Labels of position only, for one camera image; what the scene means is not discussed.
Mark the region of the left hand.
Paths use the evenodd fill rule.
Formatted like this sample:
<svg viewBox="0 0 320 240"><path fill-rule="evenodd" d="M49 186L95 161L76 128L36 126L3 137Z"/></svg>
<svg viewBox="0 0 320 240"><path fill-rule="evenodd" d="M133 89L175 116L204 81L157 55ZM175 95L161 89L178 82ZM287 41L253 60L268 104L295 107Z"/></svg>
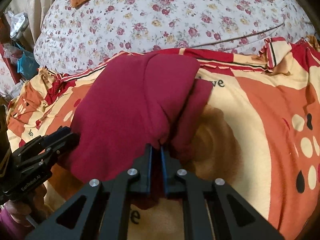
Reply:
<svg viewBox="0 0 320 240"><path fill-rule="evenodd" d="M44 197L46 193L47 189L44 184L39 186L33 193L32 205L41 212L46 210L46 205L44 203ZM15 222L26 227L31 226L31 223L27 220L27 216L32 212L29 205L23 202L13 202L9 200L4 204L4 207Z"/></svg>

